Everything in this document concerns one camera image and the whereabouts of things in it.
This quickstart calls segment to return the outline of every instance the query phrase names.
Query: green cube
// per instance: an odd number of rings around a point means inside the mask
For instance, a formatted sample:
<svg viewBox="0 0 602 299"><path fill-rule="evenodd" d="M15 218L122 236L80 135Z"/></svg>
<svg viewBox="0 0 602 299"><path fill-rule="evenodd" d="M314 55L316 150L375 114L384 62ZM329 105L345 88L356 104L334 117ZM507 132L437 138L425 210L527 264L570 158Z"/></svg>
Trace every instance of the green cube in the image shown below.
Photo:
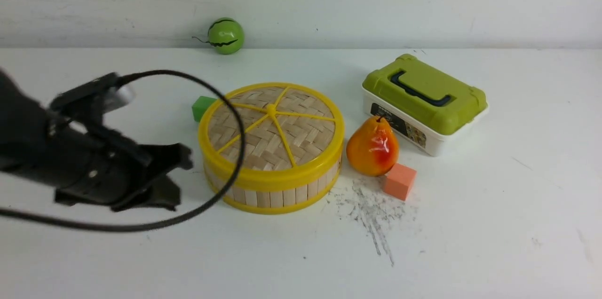
<svg viewBox="0 0 602 299"><path fill-rule="evenodd" d="M194 102L194 104L192 105L192 115L194 117L194 121L196 121L197 123L200 121L200 119L203 117L205 111L207 111L207 109L209 108L209 106L211 106L211 104L213 104L213 102L215 102L215 98L211 98L211 97L205 97L205 96L200 96L196 102Z"/></svg>

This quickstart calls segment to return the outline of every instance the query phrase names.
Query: yellow rim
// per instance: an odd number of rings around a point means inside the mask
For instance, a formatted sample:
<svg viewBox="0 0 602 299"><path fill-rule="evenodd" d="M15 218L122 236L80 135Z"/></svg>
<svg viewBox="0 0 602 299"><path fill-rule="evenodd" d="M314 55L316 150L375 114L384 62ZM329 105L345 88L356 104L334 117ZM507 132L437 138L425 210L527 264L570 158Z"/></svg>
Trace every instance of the yellow rim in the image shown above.
<svg viewBox="0 0 602 299"><path fill-rule="evenodd" d="M228 204L236 209L246 211L246 212L265 214L265 215L277 215L277 214L291 213L291 212L299 211L301 209L305 209L305 207L308 207L309 205L314 204L315 202L320 200L322 197L324 197L325 194L327 194L333 188L335 183L337 182L340 172L341 172L341 167L339 166L339 168L337 169L337 174L335 174L335 176L333 177L333 181L331 181L324 188L324 190L321 190L320 192L318 192L318 194L316 194L311 199L307 199L306 201L303 201L303 203L298 203L295 205L284 206L284 207L255 207L255 206L241 204L231 198L228 198L228 196L225 196L222 199L224 200L224 202L226 204ZM219 189L211 183L209 178L205 178L205 179L209 183L209 187L211 188L211 190L213 190L213 192L217 193L219 191Z"/></svg>
<svg viewBox="0 0 602 299"><path fill-rule="evenodd" d="M322 100L322 102L324 102L324 104L329 109L331 109L331 112L333 113L333 118L320 117L314 115L304 115L304 117L327 119L333 121L335 123L335 132L333 134L333 140L331 140L331 143L329 143L329 145L318 158L315 158L307 164L303 164L300 166L296 166L294 160L292 160L292 168L288 170L256 171L243 168L239 173L238 179L236 181L236 186L241 187L243 189L255 190L259 192L277 192L286 189L293 189L300 185L309 184L310 182L315 181L324 173L326 173L332 166L334 166L334 164L336 164L339 158L341 157L344 138L344 123L340 111L328 97L319 93L318 91L314 91L307 87L290 83L276 82L249 85L247 87L241 87L240 89L226 94L226 98L230 99L235 95L243 93L245 91L249 91L250 89L258 89L262 87L284 88L277 101L275 102L275 105L277 105L277 103L280 102L280 99L284 97L284 94L288 89L296 89L299 91L303 91L305 93L312 94L320 100ZM202 153L204 155L206 168L209 168L209 170L212 171L222 181L226 181L230 177L232 171L234 170L234 164L227 161L226 158L220 156L219 151L223 148L218 150L213 149L213 146L209 141L208 131L209 121L213 116L213 113L222 104L223 102L221 102L220 100L214 102L213 104L211 104L211 106L209 106L209 108L203 115L200 124L198 125L198 144L200 145L200 149L202 150ZM278 112L274 110L268 111L262 109L261 112L266 113L269 117L274 117L275 115L280 114L291 115L290 112ZM278 126L278 122L275 119L273 119L273 121ZM285 149L288 152L288 154L292 156L290 149L287 146L288 145L285 145Z"/></svg>

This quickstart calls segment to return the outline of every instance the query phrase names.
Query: pear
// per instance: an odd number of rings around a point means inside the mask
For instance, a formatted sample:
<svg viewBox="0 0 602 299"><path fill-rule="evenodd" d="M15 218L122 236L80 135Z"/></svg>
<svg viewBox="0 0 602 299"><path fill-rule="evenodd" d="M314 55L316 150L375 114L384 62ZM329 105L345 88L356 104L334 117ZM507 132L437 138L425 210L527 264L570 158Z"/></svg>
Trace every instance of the pear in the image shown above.
<svg viewBox="0 0 602 299"><path fill-rule="evenodd" d="M349 138L347 160L357 172L383 175L397 163L399 143L389 122L384 117L368 118Z"/></svg>

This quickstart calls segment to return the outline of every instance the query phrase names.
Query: table surface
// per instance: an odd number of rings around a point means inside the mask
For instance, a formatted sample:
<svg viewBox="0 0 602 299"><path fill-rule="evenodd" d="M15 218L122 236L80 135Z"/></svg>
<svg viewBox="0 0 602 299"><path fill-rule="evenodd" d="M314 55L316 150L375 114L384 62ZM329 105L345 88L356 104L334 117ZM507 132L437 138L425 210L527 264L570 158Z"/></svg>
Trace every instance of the table surface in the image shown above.
<svg viewBox="0 0 602 299"><path fill-rule="evenodd" d="M445 156L400 139L399 162L419 172L405 203L345 162L327 196L286 215L220 202L188 222L136 234L0 220L2 297L601 297L600 50L2 49L0 66L44 105L112 71L181 70L224 92L302 84L338 105L348 138L367 117L363 79L402 53L483 89L491 106ZM164 77L133 88L136 100L109 113L107 125L140 143L191 147L193 170L171 176L183 189L178 212L200 205L212 194L190 106L209 92ZM138 223L174 215L63 207L52 203L51 188L9 175L0 185L0 206L63 218Z"/></svg>

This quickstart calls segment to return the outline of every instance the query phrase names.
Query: orange block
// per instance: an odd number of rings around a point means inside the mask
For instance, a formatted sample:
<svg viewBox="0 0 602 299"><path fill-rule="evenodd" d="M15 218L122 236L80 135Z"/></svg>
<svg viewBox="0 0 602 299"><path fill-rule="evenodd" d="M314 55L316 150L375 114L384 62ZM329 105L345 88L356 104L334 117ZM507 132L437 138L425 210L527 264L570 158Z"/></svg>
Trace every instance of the orange block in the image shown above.
<svg viewBox="0 0 602 299"><path fill-rule="evenodd" d="M416 179L416 170L401 164L395 164L387 174L387 181L383 191L386 194L406 200Z"/></svg>

